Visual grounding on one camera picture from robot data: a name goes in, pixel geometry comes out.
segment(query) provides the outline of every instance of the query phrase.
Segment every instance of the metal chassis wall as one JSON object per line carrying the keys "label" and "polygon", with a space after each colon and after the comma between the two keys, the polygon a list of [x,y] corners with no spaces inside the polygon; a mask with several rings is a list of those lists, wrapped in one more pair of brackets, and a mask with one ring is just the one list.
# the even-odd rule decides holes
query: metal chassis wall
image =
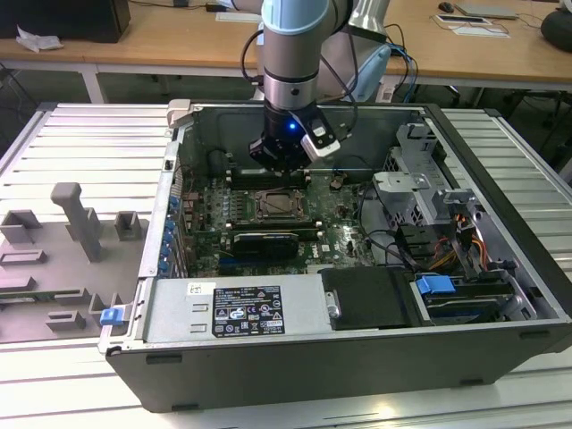
{"label": "metal chassis wall", "polygon": [[[470,178],[486,187],[484,195],[500,211],[499,217],[514,220],[514,215],[522,221],[444,115],[433,106],[414,109],[423,110],[437,124]],[[526,231],[527,225],[505,225],[515,240],[523,234],[518,244],[533,266],[545,264],[538,274],[569,314],[568,278],[553,259],[545,258],[546,251],[530,229],[530,234]],[[153,281],[144,284],[145,293],[139,295],[151,299]],[[142,334],[144,315],[137,322],[131,328]],[[564,315],[535,323],[290,337],[249,344],[145,344],[137,335],[110,348],[106,359],[145,408],[167,412],[493,383],[530,357],[553,350],[556,344],[559,349],[569,345],[571,333]]]}

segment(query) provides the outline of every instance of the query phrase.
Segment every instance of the warning label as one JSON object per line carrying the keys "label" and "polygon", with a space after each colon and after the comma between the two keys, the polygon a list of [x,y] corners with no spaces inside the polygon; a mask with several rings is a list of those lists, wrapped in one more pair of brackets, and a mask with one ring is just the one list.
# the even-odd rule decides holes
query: warning label
{"label": "warning label", "polygon": [[215,337],[285,333],[280,286],[215,289],[213,301]]}

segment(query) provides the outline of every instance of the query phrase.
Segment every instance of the cpu socket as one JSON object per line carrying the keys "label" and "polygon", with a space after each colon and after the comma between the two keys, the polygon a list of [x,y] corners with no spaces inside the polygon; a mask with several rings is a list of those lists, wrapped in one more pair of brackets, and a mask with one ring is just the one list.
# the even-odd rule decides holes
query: cpu socket
{"label": "cpu socket", "polygon": [[260,220],[304,218],[302,195],[296,190],[257,192],[256,201]]}

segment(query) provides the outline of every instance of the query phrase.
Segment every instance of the wooden desk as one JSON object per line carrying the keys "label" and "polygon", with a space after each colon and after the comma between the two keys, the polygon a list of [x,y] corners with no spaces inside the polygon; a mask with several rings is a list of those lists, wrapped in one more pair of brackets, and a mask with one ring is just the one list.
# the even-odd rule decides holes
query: wooden desk
{"label": "wooden desk", "polygon": [[[543,19],[555,4],[526,0],[469,0],[506,5],[516,13]],[[442,13],[435,0],[396,0],[385,24],[397,22],[405,33],[408,52],[419,64],[419,83],[467,85],[487,88],[572,89],[572,54],[550,45],[539,29],[522,21],[493,20],[509,31],[510,38],[460,36],[440,28],[430,17]],[[535,26],[542,21],[522,16]],[[400,43],[395,28],[388,29]],[[388,67],[388,74],[393,69]]]}
{"label": "wooden desk", "polygon": [[[170,0],[156,0],[170,4]],[[505,4],[518,13],[543,18],[554,4],[526,0],[472,0]],[[398,23],[408,51],[419,64],[417,83],[487,88],[572,90],[572,54],[546,42],[522,21],[501,22],[510,38],[459,36],[430,19],[438,0],[392,0],[385,23]],[[14,69],[80,72],[94,103],[105,102],[100,72],[240,76],[240,50],[255,23],[219,22],[204,10],[130,5],[131,22],[117,44],[64,40],[64,49],[35,54],[14,40],[0,40],[0,61]],[[523,17],[532,22],[532,18]],[[389,29],[400,43],[399,32]],[[255,50],[247,68],[255,69]],[[392,58],[384,82],[397,83],[403,61]]]}

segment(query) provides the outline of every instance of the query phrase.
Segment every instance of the blue cable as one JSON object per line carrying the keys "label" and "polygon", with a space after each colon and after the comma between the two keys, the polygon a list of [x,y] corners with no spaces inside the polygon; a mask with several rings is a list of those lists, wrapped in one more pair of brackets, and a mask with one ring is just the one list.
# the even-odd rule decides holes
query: blue cable
{"label": "blue cable", "polygon": [[390,46],[391,49],[397,51],[405,59],[405,61],[408,62],[408,66],[411,71],[413,70],[416,71],[415,76],[413,76],[413,80],[411,81],[411,83],[409,83],[408,92],[406,92],[405,97],[403,98],[403,102],[408,103],[411,96],[413,96],[413,89],[415,87],[414,83],[417,80],[418,70],[414,67],[413,61],[411,61],[411,57],[403,50],[401,46],[397,46],[392,43],[388,43],[388,45]]}

